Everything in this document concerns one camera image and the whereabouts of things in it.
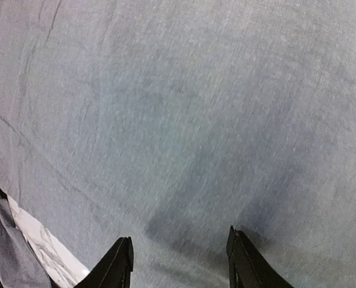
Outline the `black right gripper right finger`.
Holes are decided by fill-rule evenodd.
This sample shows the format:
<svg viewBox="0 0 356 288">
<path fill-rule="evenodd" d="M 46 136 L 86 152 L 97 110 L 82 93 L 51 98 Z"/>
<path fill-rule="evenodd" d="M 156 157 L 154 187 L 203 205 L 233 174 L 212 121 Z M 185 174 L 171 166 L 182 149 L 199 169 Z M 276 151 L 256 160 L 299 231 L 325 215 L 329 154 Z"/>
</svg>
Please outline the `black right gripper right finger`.
<svg viewBox="0 0 356 288">
<path fill-rule="evenodd" d="M 292 288 L 266 261 L 247 235 L 230 227 L 227 239 L 231 288 Z"/>
</svg>

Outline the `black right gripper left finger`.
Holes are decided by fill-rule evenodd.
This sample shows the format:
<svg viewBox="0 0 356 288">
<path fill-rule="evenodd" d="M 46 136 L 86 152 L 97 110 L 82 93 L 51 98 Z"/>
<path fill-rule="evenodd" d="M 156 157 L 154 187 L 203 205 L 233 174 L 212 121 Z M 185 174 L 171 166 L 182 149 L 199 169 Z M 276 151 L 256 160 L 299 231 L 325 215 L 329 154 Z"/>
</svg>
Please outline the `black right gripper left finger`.
<svg viewBox="0 0 356 288">
<path fill-rule="evenodd" d="M 75 288 L 129 288 L 134 268 L 131 237 L 120 237 Z"/>
</svg>

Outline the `grey button-up shirt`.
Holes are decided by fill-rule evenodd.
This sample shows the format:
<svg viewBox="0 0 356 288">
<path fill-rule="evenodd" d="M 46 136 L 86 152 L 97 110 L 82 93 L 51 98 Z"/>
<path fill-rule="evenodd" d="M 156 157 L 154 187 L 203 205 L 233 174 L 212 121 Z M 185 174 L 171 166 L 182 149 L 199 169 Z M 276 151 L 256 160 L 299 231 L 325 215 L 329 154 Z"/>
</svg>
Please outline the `grey button-up shirt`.
<svg viewBox="0 0 356 288">
<path fill-rule="evenodd" d="M 0 189 L 133 287 L 227 287 L 230 227 L 356 287 L 356 1 L 0 1 Z"/>
</svg>

